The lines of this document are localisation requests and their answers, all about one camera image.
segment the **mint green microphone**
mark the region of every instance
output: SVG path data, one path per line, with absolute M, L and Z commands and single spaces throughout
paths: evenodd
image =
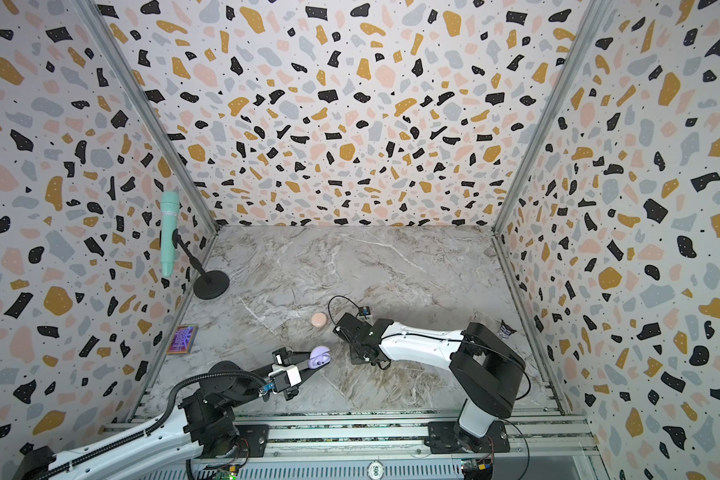
M 163 211 L 163 220 L 160 223 L 162 226 L 160 232 L 160 263 L 163 265 L 163 277 L 170 278 L 173 275 L 173 264 L 176 262 L 176 246 L 181 246 L 181 249 L 190 258 L 192 268 L 200 274 L 195 279 L 192 292 L 202 300 L 216 298 L 226 292 L 226 289 L 230 286 L 230 278 L 220 270 L 206 272 L 202 268 L 202 263 L 186 247 L 176 228 L 180 208 L 178 192 L 163 192 L 163 198 L 160 200 L 160 209 Z

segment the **marble floor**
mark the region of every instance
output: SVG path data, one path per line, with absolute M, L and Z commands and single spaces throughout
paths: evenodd
M 309 379 L 296 398 L 250 402 L 236 412 L 347 412 L 453 410 L 464 390 L 450 372 L 414 362 L 389 370 L 354 366 L 348 347 L 331 331 L 309 322 L 327 312 L 334 295 L 370 306 L 375 318 L 389 318 L 437 330 L 481 322 L 498 332 L 500 320 L 516 330 L 507 344 L 528 364 L 533 388 L 515 408 L 547 404 L 540 375 L 501 272 L 487 227 L 421 226 L 225 226 L 208 270 L 223 270 L 230 288 L 214 300 L 192 299 L 184 323 L 197 323 L 192 352 L 169 356 L 145 397 L 144 414 L 163 411 L 179 380 L 207 372 L 220 360 L 245 370 L 272 362 L 281 346 L 331 349 L 332 361 Z M 337 319 L 352 306 L 332 303 Z M 526 388 L 523 381 L 521 391 Z M 192 389 L 182 392 L 185 396 Z

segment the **purple toy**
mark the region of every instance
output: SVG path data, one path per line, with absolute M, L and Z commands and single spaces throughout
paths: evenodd
M 327 348 L 326 346 L 317 346 L 309 353 L 309 360 L 307 361 L 307 366 L 314 370 L 318 369 L 321 366 L 327 364 L 331 361 L 331 349 Z

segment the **black bracket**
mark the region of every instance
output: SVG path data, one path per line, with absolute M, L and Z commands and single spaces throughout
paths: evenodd
M 457 453 L 464 448 L 456 437 L 456 422 L 430 422 L 427 424 L 428 436 L 424 444 L 432 453 Z M 494 453 L 507 453 L 509 439 L 504 422 L 494 421 L 490 424 L 485 436 L 477 440 L 470 448 L 474 453 L 490 453 L 490 442 L 494 444 Z

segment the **terrazzo wallpaper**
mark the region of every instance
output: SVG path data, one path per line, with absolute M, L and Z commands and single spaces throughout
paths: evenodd
M 612 478 L 720 479 L 720 0 L 616 5 L 500 239 Z
M 102 0 L 221 224 L 493 224 L 579 0 Z
M 160 278 L 177 182 L 68 8 L 0 2 L 0 478 L 124 419 L 189 273 Z M 180 225 L 199 254 L 210 233 Z

